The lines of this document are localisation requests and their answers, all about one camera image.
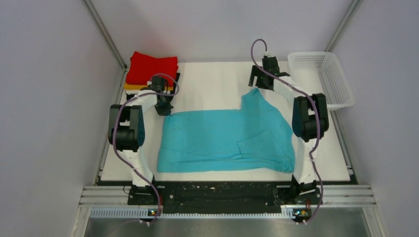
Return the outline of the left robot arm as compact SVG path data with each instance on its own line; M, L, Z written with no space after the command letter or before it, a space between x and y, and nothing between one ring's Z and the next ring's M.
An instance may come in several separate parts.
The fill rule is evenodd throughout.
M146 160L145 113L154 108L157 115L169 116L171 102L178 93L180 73L175 77L153 75L147 86L130 92L123 104L113 104L109 112L108 140L116 156L130 168L133 193L139 193L146 204L158 199L155 178Z

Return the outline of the turquoise t shirt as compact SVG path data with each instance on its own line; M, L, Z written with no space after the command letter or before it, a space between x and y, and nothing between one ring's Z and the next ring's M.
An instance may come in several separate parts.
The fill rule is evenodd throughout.
M259 168L292 173L293 131L255 88L240 109L179 112L167 116L157 170L163 173Z

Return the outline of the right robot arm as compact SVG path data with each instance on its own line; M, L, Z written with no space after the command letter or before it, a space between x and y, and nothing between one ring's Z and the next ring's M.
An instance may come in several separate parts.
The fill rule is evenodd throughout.
M329 129L326 96L323 93L310 93L297 85L286 72L280 72L279 66L253 65L249 86L274 91L289 100L293 106L292 130L297 141L303 147L303 158L307 158L313 170L313 176L307 181L292 176L290 198L295 203L304 203L309 197L321 199L323 180L316 167L315 158L320 140Z

